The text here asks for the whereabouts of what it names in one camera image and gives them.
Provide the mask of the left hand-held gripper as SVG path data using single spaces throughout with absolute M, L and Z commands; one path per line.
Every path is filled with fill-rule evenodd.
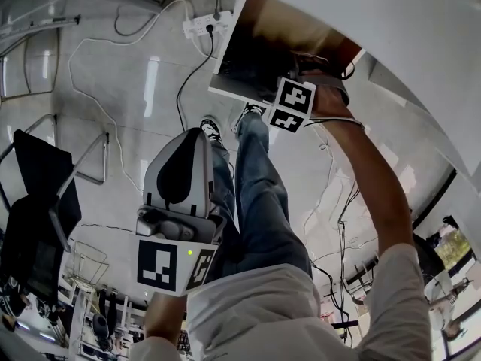
M 210 210 L 209 148 L 206 134 L 191 128 L 150 163 L 144 178 L 147 205 L 139 208 L 131 237 L 135 286 L 185 296 L 205 283 L 226 225 L 218 214 L 202 218 Z

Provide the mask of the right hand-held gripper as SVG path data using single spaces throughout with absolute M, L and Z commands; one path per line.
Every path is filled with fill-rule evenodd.
M 314 69 L 323 74 L 311 74 Z M 318 86 L 335 88 L 345 105 L 349 104 L 349 96 L 338 76 L 338 70 L 324 57 L 308 56 L 303 53 L 292 54 L 290 74 L 301 75 L 297 80 L 282 77 L 277 90 L 267 124 L 271 127 L 297 132 L 311 119 L 312 108 Z

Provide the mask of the black cloth item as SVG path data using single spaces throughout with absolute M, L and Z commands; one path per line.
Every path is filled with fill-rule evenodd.
M 222 61 L 220 74 L 246 84 L 261 100 L 273 102 L 280 79 L 291 78 L 295 69 L 294 54 L 274 48 L 248 50 L 234 48 Z

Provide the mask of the white wooden drawer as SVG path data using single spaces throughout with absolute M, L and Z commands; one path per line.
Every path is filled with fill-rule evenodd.
M 261 100 L 246 84 L 220 74 L 225 55 L 234 48 L 274 48 L 326 58 L 342 81 L 349 79 L 362 49 L 328 24 L 279 0 L 237 0 L 233 22 L 221 46 L 209 90 L 243 102 Z

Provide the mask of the person's right forearm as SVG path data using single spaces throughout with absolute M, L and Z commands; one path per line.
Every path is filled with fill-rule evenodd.
M 413 244 L 410 209 L 401 184 L 362 124 L 354 119 L 341 94 L 318 86 L 313 115 L 325 118 L 324 127 L 334 137 L 352 166 L 362 198 L 378 236 L 379 253 L 397 244 Z

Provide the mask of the person's left forearm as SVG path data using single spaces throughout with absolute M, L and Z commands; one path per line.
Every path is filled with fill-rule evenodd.
M 187 296 L 178 297 L 155 292 L 144 316 L 145 337 L 163 338 L 176 347 L 186 313 L 186 303 Z

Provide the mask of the white desk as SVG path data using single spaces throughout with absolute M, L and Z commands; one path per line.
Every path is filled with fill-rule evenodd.
M 481 194 L 481 0 L 280 0 L 357 43 L 401 81 Z

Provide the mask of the person's left jeans leg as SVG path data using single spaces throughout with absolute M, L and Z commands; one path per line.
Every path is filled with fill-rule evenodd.
M 226 219 L 223 239 L 230 243 L 238 241 L 239 231 L 234 224 L 236 207 L 234 182 L 230 172 L 230 155 L 218 141 L 211 141 L 213 159 L 214 191 L 211 200 L 219 209 L 219 214 Z

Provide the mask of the person's jeans leg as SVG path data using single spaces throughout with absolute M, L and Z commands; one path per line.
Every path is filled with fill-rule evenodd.
M 312 275 L 306 247 L 292 231 L 288 194 L 270 161 L 268 127 L 257 113 L 237 127 L 236 202 L 242 260 L 239 272 L 274 265 L 293 265 Z
M 218 141 L 211 141 L 213 159 L 214 191 L 211 200 L 219 209 L 219 214 L 226 219 L 223 239 L 230 243 L 238 241 L 239 231 L 234 224 L 236 207 L 234 182 L 230 172 L 230 155 Z

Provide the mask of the person's left shoe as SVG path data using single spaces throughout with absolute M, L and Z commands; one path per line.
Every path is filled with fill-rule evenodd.
M 212 143 L 223 145 L 222 133 L 214 117 L 205 116 L 200 122 L 200 128 Z

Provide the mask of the person's shoe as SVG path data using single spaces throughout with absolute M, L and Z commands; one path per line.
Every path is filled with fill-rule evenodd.
M 214 117 L 205 116 L 200 122 L 200 128 L 212 143 L 223 145 L 222 133 Z
M 266 112 L 265 107 L 263 107 L 261 105 L 246 102 L 245 105 L 244 105 L 244 109 L 238 114 L 238 116 L 234 119 L 234 122 L 231 125 L 232 132 L 235 135 L 237 134 L 237 128 L 239 126 L 239 123 L 246 114 L 256 113 L 256 114 L 259 114 L 261 117 L 263 117 L 265 112 Z

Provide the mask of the person's right shoe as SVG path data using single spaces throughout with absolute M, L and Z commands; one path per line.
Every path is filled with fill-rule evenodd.
M 256 114 L 259 114 L 261 117 L 263 117 L 265 112 L 266 112 L 265 107 L 263 107 L 261 105 L 246 102 L 245 105 L 244 105 L 244 109 L 238 114 L 238 116 L 234 119 L 234 122 L 231 125 L 232 132 L 235 135 L 237 134 L 237 128 L 239 126 L 239 123 L 246 114 L 256 113 Z

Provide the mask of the person's right jeans leg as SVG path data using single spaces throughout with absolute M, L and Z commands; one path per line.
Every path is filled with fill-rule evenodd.
M 274 265 L 293 265 L 312 275 L 306 247 L 292 231 L 288 194 L 270 161 L 268 127 L 257 113 L 237 127 L 236 202 L 242 260 L 239 272 Z

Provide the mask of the white power strip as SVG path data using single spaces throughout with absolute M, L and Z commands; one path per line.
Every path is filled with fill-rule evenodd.
M 183 33 L 188 39 L 208 35 L 207 28 L 213 27 L 212 33 L 224 33 L 233 20 L 231 11 L 221 11 L 217 15 L 208 14 L 201 17 L 195 17 L 191 20 L 183 22 Z

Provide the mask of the black office chair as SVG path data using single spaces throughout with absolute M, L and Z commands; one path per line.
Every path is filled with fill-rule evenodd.
M 80 167 L 97 147 L 102 148 L 102 165 L 107 165 L 110 136 L 101 133 L 73 162 L 69 152 L 32 135 L 45 120 L 57 123 L 55 115 L 46 114 L 26 130 L 18 129 L 0 154 L 0 163 L 10 152 L 16 154 L 26 189 L 24 197 L 9 203 L 0 184 L 0 198 L 8 212 L 0 252 L 0 287 L 2 295 L 9 297 L 8 286 L 15 282 L 53 306 L 58 302 L 62 258 L 71 250 L 68 239 L 82 218 L 74 180 L 105 182 L 80 172 Z

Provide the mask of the person's white shirt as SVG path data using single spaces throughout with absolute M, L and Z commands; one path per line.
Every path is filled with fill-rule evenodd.
M 283 264 L 211 282 L 190 295 L 186 331 L 195 361 L 431 361 L 431 325 L 415 249 L 380 257 L 356 347 L 322 321 L 311 278 Z

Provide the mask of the white metal shelf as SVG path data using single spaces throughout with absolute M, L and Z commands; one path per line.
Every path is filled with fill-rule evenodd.
M 27 35 L 34 32 L 40 32 L 47 29 L 56 29 L 64 26 L 73 26 L 80 23 L 81 15 L 68 17 L 52 17 L 38 21 L 29 20 L 27 23 L 19 25 L 12 24 L 0 28 L 0 39 L 12 38 L 21 35 Z

